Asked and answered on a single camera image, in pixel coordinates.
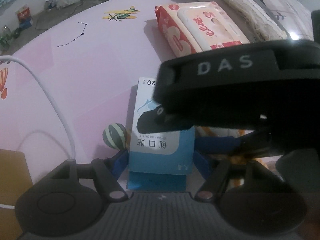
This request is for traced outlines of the brown cardboard box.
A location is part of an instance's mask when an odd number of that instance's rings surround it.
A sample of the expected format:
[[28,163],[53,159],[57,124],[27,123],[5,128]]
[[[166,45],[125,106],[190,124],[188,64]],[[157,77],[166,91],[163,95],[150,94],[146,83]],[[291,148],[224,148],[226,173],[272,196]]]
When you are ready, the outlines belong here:
[[[33,185],[24,153],[1,150],[1,204],[14,206]],[[14,209],[1,208],[1,239],[16,239],[22,234]]]

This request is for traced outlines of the grey patterned quilt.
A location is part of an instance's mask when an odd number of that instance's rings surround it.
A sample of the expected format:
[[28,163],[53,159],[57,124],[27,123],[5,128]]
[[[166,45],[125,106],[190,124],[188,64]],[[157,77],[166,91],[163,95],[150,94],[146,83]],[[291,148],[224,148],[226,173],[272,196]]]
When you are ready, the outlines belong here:
[[296,0],[260,0],[293,40],[313,40],[311,12]]

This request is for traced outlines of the pink printed play mat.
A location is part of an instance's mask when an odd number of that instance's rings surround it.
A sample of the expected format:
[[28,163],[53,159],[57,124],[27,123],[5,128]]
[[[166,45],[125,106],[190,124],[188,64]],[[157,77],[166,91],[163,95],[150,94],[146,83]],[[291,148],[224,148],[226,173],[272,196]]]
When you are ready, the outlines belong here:
[[7,65],[7,97],[1,101],[1,148],[24,153],[33,183],[71,155],[67,134],[45,92],[71,129],[76,161],[105,159],[112,123],[132,125],[140,77],[154,78],[174,58],[158,29],[155,7],[194,0],[110,0],[45,31]]

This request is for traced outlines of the red orange box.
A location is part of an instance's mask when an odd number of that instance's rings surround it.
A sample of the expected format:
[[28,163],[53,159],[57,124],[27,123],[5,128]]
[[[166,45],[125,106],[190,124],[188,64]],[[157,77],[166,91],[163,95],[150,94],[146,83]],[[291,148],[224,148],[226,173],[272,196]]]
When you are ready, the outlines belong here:
[[16,16],[19,24],[32,20],[32,15],[27,5],[20,7],[20,9],[16,11]]

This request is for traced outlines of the orange striped knotted cloth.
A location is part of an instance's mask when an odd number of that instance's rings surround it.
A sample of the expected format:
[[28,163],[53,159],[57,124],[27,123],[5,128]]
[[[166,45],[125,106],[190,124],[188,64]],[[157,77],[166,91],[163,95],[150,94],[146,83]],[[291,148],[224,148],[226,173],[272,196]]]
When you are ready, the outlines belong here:
[[216,168],[224,159],[235,165],[245,165],[251,159],[263,163],[258,155],[270,144],[270,137],[260,131],[197,126],[194,151],[212,158]]

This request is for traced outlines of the pink wet wipes pack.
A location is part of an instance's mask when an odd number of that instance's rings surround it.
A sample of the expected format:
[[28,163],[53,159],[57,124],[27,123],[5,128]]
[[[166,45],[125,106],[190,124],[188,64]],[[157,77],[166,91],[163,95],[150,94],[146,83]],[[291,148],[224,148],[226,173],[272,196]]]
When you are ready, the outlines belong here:
[[155,14],[158,28],[176,57],[249,43],[216,2],[160,5]]

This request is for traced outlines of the blue white bandage box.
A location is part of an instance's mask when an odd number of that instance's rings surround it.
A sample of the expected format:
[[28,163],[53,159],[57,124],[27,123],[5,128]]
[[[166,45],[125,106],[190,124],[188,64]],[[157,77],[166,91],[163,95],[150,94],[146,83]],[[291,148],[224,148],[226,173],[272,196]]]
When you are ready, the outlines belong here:
[[133,112],[127,188],[132,191],[185,191],[193,169],[195,128],[141,134],[138,118],[156,109],[152,99],[156,80],[140,77]]

